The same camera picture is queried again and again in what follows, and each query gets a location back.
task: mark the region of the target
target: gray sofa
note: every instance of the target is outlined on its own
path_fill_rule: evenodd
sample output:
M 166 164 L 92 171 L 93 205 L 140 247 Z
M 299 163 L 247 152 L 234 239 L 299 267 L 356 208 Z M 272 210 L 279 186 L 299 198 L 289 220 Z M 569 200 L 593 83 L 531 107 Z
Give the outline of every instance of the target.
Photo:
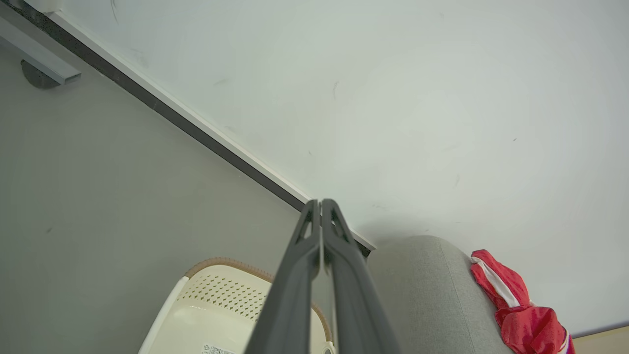
M 367 266 L 403 353 L 512 354 L 469 255 L 432 236 L 379 248 Z

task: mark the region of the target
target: red fabric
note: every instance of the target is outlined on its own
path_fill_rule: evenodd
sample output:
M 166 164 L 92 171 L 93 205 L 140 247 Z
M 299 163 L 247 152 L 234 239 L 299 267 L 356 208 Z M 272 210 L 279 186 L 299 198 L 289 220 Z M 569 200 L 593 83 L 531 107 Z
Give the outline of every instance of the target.
M 498 308 L 496 321 L 500 325 L 503 341 L 509 348 L 518 354 L 575 354 L 572 338 L 559 323 L 555 311 L 530 304 L 526 285 L 519 274 L 496 261 L 484 249 L 474 251 L 472 257 L 482 260 L 497 274 L 498 281 L 508 287 L 511 293 L 503 294 L 505 297 L 510 298 L 512 303 L 516 300 L 519 302 L 519 305 L 509 307 L 508 301 L 499 294 L 483 268 L 479 264 L 472 264 L 471 271 L 476 282 Z

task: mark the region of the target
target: barcode label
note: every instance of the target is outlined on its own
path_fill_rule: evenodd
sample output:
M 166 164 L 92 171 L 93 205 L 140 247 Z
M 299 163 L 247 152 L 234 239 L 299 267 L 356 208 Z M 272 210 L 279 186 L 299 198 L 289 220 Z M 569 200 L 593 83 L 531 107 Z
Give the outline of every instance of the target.
M 235 353 L 233 351 L 221 349 L 211 344 L 205 343 L 203 345 L 203 349 L 201 349 L 201 354 L 235 354 Z

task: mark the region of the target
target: gray floor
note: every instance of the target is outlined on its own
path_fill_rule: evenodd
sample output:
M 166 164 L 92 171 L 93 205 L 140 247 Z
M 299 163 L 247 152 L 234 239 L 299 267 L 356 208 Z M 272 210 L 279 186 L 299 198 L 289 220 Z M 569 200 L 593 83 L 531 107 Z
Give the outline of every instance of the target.
M 55 51 L 82 78 L 40 91 L 0 49 L 0 351 L 136 353 L 198 261 L 274 273 L 298 212 Z

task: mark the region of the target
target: cream plastic basket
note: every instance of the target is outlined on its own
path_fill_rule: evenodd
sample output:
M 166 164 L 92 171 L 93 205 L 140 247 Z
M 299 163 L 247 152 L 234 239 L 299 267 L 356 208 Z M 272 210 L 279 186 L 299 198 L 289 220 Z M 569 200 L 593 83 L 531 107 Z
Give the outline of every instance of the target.
M 192 267 L 164 302 L 139 354 L 243 354 L 272 275 L 229 258 Z M 310 352 L 334 354 L 331 331 L 312 305 Z

